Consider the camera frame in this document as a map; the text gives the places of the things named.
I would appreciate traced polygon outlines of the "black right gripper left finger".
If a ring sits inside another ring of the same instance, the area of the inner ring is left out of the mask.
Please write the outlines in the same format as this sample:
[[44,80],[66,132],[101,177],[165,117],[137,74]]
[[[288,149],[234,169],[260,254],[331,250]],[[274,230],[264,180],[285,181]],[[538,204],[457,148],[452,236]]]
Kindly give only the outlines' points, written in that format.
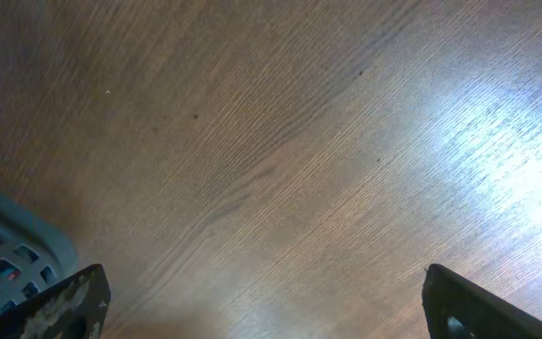
[[0,315],[0,339],[99,339],[111,301],[94,264]]

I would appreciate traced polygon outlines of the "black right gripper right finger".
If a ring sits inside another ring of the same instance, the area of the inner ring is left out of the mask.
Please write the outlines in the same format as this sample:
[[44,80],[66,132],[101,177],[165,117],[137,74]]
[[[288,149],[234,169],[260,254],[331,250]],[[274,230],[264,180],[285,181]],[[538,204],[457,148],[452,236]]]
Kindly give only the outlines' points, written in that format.
[[542,339],[542,321],[446,266],[426,269],[422,307],[431,339]]

